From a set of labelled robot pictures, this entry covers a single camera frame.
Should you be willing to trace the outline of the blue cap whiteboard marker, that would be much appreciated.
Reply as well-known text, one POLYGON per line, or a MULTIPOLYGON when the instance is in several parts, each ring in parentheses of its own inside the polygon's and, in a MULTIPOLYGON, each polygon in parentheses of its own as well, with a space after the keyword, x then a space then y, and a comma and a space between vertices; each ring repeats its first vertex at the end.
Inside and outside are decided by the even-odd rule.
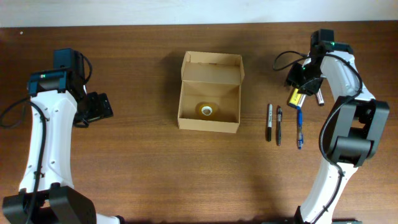
POLYGON ((300 97, 300 99, 299 99, 299 102, 298 102, 298 105, 297 105, 297 107, 298 107, 299 109, 302 108, 303 103, 304 103, 304 101, 305 101, 305 98, 306 98, 306 95, 301 95, 301 97, 300 97))

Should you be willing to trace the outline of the black cap whiteboard marker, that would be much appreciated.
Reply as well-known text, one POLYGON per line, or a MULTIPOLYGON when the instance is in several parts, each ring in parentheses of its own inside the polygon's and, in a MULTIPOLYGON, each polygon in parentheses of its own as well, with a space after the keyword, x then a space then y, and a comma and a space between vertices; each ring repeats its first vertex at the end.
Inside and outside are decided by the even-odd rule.
POLYGON ((318 92, 316 94, 316 98, 317 98, 317 102, 318 102, 319 106, 325 105, 321 89, 318 90, 318 92))

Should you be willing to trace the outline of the yellow highlighter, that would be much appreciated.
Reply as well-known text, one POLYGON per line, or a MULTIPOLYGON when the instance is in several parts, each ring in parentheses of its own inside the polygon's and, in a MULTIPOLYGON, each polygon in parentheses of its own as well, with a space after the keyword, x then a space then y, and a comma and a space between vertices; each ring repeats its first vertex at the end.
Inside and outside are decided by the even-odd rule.
POLYGON ((299 90, 297 88, 295 88, 288 100, 288 105, 292 108, 297 109, 298 108, 297 105, 299 103, 299 99, 300 99, 301 95, 303 95, 303 94, 299 93, 299 90))

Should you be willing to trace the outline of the brown cardboard box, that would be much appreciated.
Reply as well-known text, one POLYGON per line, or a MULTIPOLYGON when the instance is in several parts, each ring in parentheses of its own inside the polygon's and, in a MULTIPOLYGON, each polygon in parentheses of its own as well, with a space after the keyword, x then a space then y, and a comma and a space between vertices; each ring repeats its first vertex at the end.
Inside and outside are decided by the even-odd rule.
POLYGON ((243 58, 238 54, 185 52, 181 67, 182 86, 178 106, 178 127, 195 131, 236 133, 240 125, 243 58), (214 119, 199 119, 200 102, 216 103, 214 119))

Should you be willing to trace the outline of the yellow tape roll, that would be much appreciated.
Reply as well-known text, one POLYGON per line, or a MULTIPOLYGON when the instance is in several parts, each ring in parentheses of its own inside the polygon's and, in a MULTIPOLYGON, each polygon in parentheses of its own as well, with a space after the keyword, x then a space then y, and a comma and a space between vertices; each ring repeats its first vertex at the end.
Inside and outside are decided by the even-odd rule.
POLYGON ((219 106, 216 103, 200 102, 195 107, 196 115, 199 119, 211 120, 216 117, 219 106))

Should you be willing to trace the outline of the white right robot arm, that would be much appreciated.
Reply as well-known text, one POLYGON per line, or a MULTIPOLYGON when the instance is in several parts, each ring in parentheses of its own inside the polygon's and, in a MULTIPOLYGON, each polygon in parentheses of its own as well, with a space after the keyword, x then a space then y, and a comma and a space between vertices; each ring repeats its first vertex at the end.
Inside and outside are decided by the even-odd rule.
POLYGON ((295 223, 331 223, 346 184, 378 148, 390 108, 375 99, 363 83, 350 45, 337 42, 334 32, 311 35, 304 63, 294 62, 286 83, 307 96, 327 80, 335 104, 319 135, 322 154, 312 189, 295 216, 295 223))

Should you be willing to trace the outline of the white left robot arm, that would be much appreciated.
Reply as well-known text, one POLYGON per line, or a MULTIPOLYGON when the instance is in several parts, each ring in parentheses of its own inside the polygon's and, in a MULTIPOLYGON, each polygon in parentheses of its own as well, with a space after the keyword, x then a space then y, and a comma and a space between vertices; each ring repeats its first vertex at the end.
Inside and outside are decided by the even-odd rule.
POLYGON ((124 223, 122 216, 98 213, 77 192, 70 165, 72 129, 113 116, 106 94, 88 93, 91 78, 86 56, 71 48, 55 50, 53 69, 32 73, 28 95, 10 105, 32 109, 27 166, 16 195, 4 197, 2 212, 9 223, 124 223))

